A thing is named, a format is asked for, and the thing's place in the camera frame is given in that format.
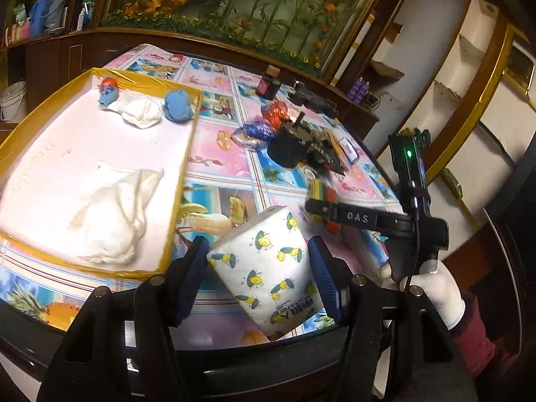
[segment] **white bottle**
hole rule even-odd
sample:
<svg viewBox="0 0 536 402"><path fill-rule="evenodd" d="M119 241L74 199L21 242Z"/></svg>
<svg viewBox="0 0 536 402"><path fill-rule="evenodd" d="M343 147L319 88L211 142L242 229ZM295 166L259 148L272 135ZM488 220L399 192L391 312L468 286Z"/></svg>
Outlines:
<svg viewBox="0 0 536 402"><path fill-rule="evenodd" d="M84 26L84 8L80 11L80 14L78 15L78 22L76 24L76 31L81 31L82 27Z"/></svg>

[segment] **bucket handle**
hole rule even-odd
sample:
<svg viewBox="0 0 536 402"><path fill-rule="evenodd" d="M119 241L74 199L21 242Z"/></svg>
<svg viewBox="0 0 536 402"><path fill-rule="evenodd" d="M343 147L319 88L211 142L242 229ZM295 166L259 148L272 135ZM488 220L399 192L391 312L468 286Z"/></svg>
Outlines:
<svg viewBox="0 0 536 402"><path fill-rule="evenodd" d="M3 121L10 121L10 120L12 120L12 119L17 115L17 113L19 112L19 109L20 109L20 104L22 103L25 94L26 94L26 92L24 92L24 93L21 95L20 100L19 100L19 104L18 104L18 106L17 106L17 109L15 110L15 113L12 114L8 119L5 119L5 116L4 116L4 107L0 107L0 119L1 119L1 120L3 120Z"/></svg>

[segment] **tissue package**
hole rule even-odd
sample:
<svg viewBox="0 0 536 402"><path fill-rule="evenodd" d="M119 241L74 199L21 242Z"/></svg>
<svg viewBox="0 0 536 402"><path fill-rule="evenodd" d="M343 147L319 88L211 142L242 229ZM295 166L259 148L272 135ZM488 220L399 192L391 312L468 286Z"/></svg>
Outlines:
<svg viewBox="0 0 536 402"><path fill-rule="evenodd" d="M269 340L323 308L307 244L288 207L270 207L234 229L207 259Z"/></svg>

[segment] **patterned tablecloth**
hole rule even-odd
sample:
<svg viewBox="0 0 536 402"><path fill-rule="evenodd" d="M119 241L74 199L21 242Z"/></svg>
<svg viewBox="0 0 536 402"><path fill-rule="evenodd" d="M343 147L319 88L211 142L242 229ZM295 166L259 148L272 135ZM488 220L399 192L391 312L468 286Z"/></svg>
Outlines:
<svg viewBox="0 0 536 402"><path fill-rule="evenodd" d="M222 214L233 224L240 224L271 205L289 206L306 239L321 234L335 256L345 259L354 272L359 270L354 253L339 235L307 222L304 203L308 183L318 177L315 170L303 165L292 170L283 169L272 162L266 150L252 153L232 141L218 143L218 140L229 138L242 123L260 115L261 106L269 103L255 94L258 75L174 55L148 44L124 53L107 67L158 76L204 91L186 172L183 204L199 204L205 214ZM400 205L379 170L345 128L323 115L291 104L286 99L290 90L283 86L278 93L279 99L290 107L303 110L309 124L328 128L337 138L347 137L357 148L360 159L346 176L329 173L322 177L336 189L339 198L353 204L400 212ZM187 241L193 240L196 234L204 235L211 243L218 237L216 227L195 232L189 225L191 222L187 218L178 220L173 258L184 255ZM367 234L362 243L368 251L383 252L381 238ZM64 330L95 287L106 285L119 291L138 284L137 281L99 278L54 266L25 254L8 241L0 243L0 298L32 317ZM329 324L332 324L331 319L320 312L288 337ZM135 343L133 323L127 323L125 330L127 343L132 346ZM172 337L178 349L227 348L267 341L210 267L190 317L178 329L172 330Z"/></svg>

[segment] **metal bolt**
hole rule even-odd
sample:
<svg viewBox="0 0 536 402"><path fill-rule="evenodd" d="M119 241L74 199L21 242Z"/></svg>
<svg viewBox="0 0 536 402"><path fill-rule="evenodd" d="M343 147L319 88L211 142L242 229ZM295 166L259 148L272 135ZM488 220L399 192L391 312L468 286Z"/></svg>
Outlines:
<svg viewBox="0 0 536 402"><path fill-rule="evenodd" d="M149 282L153 286L160 286L160 284L163 284L164 282L164 277L162 275L151 276L151 279L149 280Z"/></svg>
<svg viewBox="0 0 536 402"><path fill-rule="evenodd" d="M421 289L419 286L409 286L409 291L412 295L417 297L422 296L422 294L424 293L424 290Z"/></svg>
<svg viewBox="0 0 536 402"><path fill-rule="evenodd" d="M366 284L366 278L363 275L355 275L352 278L352 282L361 287Z"/></svg>
<svg viewBox="0 0 536 402"><path fill-rule="evenodd" d="M100 287L97 287L93 293L95 294L96 297L103 297L105 295L108 294L108 292L110 291L110 289L106 286L100 286Z"/></svg>

